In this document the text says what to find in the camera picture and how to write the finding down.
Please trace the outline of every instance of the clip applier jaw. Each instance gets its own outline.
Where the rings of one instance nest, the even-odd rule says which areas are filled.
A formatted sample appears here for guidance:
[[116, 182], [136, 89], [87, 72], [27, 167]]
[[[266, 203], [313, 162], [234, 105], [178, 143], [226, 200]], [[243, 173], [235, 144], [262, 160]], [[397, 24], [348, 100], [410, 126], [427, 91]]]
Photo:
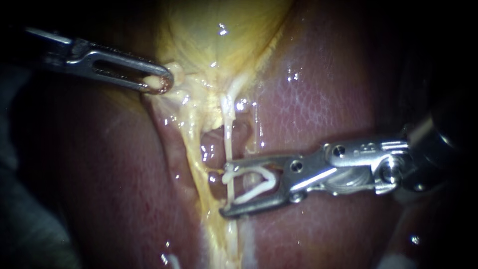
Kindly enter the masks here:
[[397, 188], [402, 174], [411, 169], [407, 141], [394, 138], [325, 144], [307, 156], [273, 155], [233, 160], [226, 166], [236, 169], [271, 164], [282, 170], [277, 191], [244, 203], [228, 204], [220, 209], [223, 217], [237, 218], [298, 203], [315, 190], [333, 195], [363, 190], [385, 194]]
[[[174, 83], [173, 75], [164, 66], [84, 39], [69, 39], [31, 27], [11, 27], [8, 33], [14, 44], [9, 48], [15, 54], [13, 61], [28, 67], [72, 74], [156, 95], [167, 92]], [[148, 75], [158, 76], [162, 87], [154, 89], [145, 84], [142, 78]]]

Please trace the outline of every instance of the yellow fat tissue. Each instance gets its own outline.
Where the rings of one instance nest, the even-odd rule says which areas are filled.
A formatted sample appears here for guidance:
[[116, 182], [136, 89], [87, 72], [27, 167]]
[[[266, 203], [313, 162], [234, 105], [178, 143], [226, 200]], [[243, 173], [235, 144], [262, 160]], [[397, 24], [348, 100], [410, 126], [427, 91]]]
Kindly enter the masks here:
[[[187, 151], [196, 185], [205, 244], [212, 268], [240, 268], [235, 220], [222, 218], [225, 201], [209, 189], [202, 162], [201, 134], [224, 125], [226, 158], [232, 158], [231, 131], [239, 93], [253, 90], [256, 74], [271, 56], [291, 8], [290, 0], [165, 1], [155, 28], [157, 60], [175, 75], [174, 87], [162, 96], [148, 96], [166, 117], [173, 117]], [[234, 182], [227, 182], [228, 201]]]

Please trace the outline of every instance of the screw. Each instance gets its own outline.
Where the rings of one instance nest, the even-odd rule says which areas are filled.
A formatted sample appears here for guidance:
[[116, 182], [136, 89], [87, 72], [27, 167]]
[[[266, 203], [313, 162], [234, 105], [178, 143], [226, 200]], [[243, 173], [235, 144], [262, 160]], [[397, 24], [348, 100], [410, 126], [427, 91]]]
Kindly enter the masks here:
[[294, 193], [291, 197], [290, 197], [290, 201], [292, 203], [299, 203], [300, 201], [304, 200], [305, 198], [305, 194], [302, 193], [302, 192], [298, 192], [298, 193]]
[[302, 163], [298, 160], [293, 161], [290, 164], [290, 170], [294, 173], [300, 173], [302, 171]]
[[400, 159], [396, 157], [389, 157], [381, 167], [382, 179], [388, 183], [395, 184], [402, 179], [400, 171]]
[[332, 153], [339, 157], [339, 158], [342, 158], [344, 157], [344, 154], [345, 154], [345, 147], [342, 146], [342, 145], [338, 145], [338, 146], [335, 146], [334, 150], [332, 151]]

